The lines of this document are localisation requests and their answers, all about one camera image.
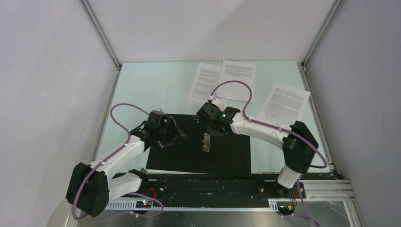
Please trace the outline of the metal folder clip mechanism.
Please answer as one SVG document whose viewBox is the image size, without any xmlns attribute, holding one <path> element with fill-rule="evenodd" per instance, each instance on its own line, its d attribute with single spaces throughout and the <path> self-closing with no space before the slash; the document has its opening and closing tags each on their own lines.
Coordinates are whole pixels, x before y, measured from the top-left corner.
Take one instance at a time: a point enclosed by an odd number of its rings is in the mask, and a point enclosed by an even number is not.
<svg viewBox="0 0 401 227">
<path fill-rule="evenodd" d="M 202 143 L 203 143 L 202 151 L 205 153 L 209 153 L 209 151 L 210 151 L 210 135 L 208 133 L 204 133 Z"/>
</svg>

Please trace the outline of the red black clip folder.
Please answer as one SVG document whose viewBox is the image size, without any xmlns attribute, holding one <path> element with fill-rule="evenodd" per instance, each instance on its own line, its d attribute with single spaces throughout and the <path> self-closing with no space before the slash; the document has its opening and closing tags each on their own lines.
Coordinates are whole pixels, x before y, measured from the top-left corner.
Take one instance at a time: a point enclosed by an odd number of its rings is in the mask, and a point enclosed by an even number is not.
<svg viewBox="0 0 401 227">
<path fill-rule="evenodd" d="M 171 146 L 152 146 L 147 169 L 233 176 L 251 173 L 250 137 L 211 136 L 209 150 L 204 151 L 207 124 L 195 115 L 174 114 L 173 118 L 185 136 L 177 138 Z"/>
</svg>

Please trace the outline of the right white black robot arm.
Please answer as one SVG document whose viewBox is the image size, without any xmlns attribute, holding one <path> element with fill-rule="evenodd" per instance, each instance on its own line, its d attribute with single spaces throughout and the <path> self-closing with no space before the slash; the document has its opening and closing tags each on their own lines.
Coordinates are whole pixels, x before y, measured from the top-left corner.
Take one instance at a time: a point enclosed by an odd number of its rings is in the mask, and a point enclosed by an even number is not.
<svg viewBox="0 0 401 227">
<path fill-rule="evenodd" d="M 275 184 L 275 192 L 282 198 L 293 193 L 294 184 L 301 175 L 307 173 L 318 151 L 317 140 L 300 121 L 280 126 L 253 119 L 237 108 L 224 106 L 218 100 L 205 102 L 196 114 L 217 135 L 245 135 L 282 150 L 285 163 Z"/>
</svg>

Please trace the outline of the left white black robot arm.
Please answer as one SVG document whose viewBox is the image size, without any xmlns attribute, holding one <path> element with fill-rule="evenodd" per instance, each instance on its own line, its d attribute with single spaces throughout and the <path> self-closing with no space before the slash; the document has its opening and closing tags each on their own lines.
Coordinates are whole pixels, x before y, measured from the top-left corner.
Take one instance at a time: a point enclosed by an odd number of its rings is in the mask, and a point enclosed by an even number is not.
<svg viewBox="0 0 401 227">
<path fill-rule="evenodd" d="M 127 133 L 127 139 L 115 151 L 90 164 L 79 163 L 74 167 L 66 193 L 74 219 L 82 220 L 87 215 L 96 217 L 108 202 L 131 192 L 138 197 L 146 196 L 149 183 L 137 174 L 115 175 L 148 148 L 164 148 L 185 136 L 173 116 L 160 111 L 150 112 L 147 120 Z"/>
</svg>

